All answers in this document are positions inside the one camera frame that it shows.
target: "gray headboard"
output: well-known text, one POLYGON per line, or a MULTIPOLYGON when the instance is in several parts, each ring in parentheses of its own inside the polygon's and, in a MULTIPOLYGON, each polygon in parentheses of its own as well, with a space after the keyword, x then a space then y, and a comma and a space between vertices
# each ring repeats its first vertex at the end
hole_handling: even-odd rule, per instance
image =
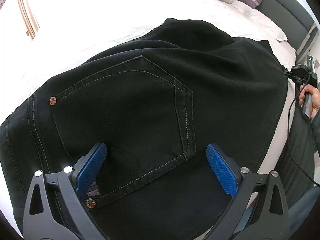
POLYGON ((296 50, 296 62, 304 60, 318 35, 318 28, 305 8, 297 0, 263 0, 257 10, 284 31, 296 50))

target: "blue gripper pad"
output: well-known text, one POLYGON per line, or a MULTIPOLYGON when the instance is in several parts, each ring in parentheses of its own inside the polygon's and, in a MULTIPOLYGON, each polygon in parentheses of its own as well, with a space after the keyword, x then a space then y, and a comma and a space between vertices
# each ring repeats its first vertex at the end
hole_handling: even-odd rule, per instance
POLYGON ((238 191, 236 176, 212 144, 207 146, 206 155, 211 168, 224 189, 224 192, 230 194, 234 198, 238 191))
POLYGON ((90 185, 96 178, 102 164, 107 158, 107 154, 107 146, 104 143, 100 143, 90 158, 86 161, 76 177, 75 192, 78 196, 83 193, 87 193, 90 185))

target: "black jeans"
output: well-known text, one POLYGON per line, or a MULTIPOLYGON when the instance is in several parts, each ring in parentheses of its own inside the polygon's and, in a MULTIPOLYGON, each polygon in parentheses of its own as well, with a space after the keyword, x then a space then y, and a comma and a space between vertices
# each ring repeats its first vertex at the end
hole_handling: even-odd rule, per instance
POLYGON ((36 170, 61 171, 102 141, 108 157, 82 197, 96 200, 90 213, 111 239, 199 236, 230 201, 205 148, 258 170, 287 93, 282 68, 267 41, 167 19, 52 77, 0 129, 18 224, 36 170))

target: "mattress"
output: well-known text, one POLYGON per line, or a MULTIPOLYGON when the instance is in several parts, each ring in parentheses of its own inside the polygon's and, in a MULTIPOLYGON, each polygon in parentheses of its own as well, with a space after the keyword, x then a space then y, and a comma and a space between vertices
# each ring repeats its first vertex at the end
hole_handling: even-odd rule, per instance
MULTIPOLYGON (((295 50, 285 34, 268 17, 234 0, 42 0, 40 30, 23 57, 12 59, 4 75, 11 77, 0 94, 0 123, 50 77, 79 66, 95 54, 141 37, 161 25, 167 17, 207 21, 232 37, 268 40, 279 62, 290 69, 295 50)), ((289 82, 287 100, 274 138, 259 172, 274 168, 286 141, 289 105, 294 86, 289 82)), ((7 195, 2 195, 1 210, 7 195)), ((4 212, 15 224, 12 209, 4 212)))

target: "pocket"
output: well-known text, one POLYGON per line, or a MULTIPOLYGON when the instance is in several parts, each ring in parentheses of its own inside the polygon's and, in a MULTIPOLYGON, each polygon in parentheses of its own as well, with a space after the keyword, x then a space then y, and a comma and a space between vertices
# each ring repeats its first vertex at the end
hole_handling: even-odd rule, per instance
POLYGON ((143 56, 94 73, 56 98, 52 114, 75 162, 97 141, 107 145, 99 190, 90 196, 97 206, 196 154, 192 91, 143 56))

